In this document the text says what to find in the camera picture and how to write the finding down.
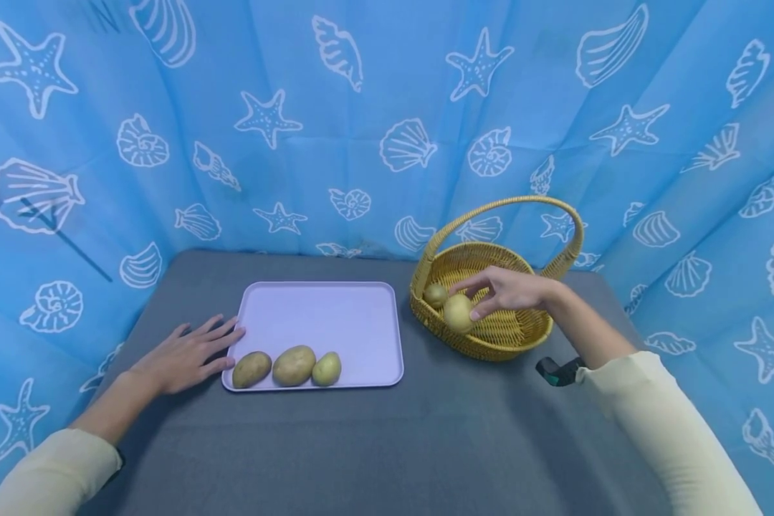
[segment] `gray table surface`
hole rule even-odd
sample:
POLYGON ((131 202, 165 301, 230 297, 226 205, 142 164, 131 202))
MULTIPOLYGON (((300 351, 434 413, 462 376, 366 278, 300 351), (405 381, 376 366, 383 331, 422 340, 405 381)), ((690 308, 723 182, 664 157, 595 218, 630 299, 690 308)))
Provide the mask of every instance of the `gray table surface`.
MULTIPOLYGON (((452 351, 409 308, 412 262, 187 251, 100 386, 177 325, 237 313, 258 281, 396 290, 404 377, 385 389, 233 394, 214 377, 160 398, 120 445, 127 466, 82 515, 670 515, 658 479, 575 386, 535 372, 575 357, 559 330, 510 363, 452 351)), ((598 274, 565 278, 641 346, 598 274)))

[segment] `fabric backdrop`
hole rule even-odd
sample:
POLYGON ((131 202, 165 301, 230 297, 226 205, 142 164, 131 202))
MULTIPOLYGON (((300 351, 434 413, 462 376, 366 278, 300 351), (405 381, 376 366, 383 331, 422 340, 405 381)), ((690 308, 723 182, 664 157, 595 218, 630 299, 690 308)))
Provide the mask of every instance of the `fabric backdrop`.
POLYGON ((415 259, 533 193, 774 515, 774 0, 0 0, 0 480, 179 251, 415 259))

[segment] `yellow potato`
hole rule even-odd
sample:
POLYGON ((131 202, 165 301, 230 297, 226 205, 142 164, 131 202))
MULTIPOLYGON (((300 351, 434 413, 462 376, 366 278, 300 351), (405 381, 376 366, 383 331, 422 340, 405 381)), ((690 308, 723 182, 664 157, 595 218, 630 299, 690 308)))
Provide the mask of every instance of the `yellow potato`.
POLYGON ((340 358, 331 351, 312 366, 312 382, 319 387, 328 387, 338 381, 340 358))
POLYGON ((424 289, 424 300, 436 310, 444 306, 447 301, 447 289, 438 283, 431 283, 424 289))
POLYGON ((464 294, 456 294, 444 304, 444 322, 454 332, 467 333, 473 328, 470 311, 473 311, 473 301, 464 294))
POLYGON ((295 387, 310 379, 315 353, 307 346, 287 349, 272 364, 272 379, 282 387, 295 387))
POLYGON ((272 359, 262 351, 253 351, 235 364, 233 369, 233 387, 246 389, 257 384, 269 374, 272 359))

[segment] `sleeve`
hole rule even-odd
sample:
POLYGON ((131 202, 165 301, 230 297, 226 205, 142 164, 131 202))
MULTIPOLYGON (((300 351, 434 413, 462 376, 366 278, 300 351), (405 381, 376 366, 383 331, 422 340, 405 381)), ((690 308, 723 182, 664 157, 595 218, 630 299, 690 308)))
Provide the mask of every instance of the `sleeve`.
POLYGON ((56 431, 0 485, 0 516, 71 516, 122 467, 114 446, 83 430, 56 431))
POLYGON ((576 381, 615 419, 668 491, 676 516, 762 515, 717 436, 654 353, 617 358, 576 381))

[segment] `wicker basket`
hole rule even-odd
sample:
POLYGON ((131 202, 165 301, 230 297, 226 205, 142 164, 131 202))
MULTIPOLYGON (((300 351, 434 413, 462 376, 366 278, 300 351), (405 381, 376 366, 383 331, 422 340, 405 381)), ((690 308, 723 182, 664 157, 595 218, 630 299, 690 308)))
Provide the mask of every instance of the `wicker basket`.
MULTIPOLYGON (((469 333, 457 333, 445 325, 442 310, 435 310, 423 298, 424 289, 431 283, 439 283, 450 288, 454 283, 491 265, 534 273, 522 257, 496 244, 465 242, 436 254, 447 235, 464 222, 493 208, 517 202, 543 202, 557 206, 565 210, 573 219, 575 232, 570 243, 541 272, 542 276, 554 279, 564 276, 573 265, 579 251, 582 250, 582 219, 579 218, 576 210, 557 199, 544 196, 518 196, 476 208, 439 230, 425 246, 413 275, 413 282, 410 283, 410 308, 413 314, 436 337, 468 357, 490 362, 511 360, 520 353, 539 346, 553 328, 553 320, 543 310, 500 310, 479 321, 469 333)), ((486 291, 487 289, 478 292, 475 300, 481 299, 486 291)))

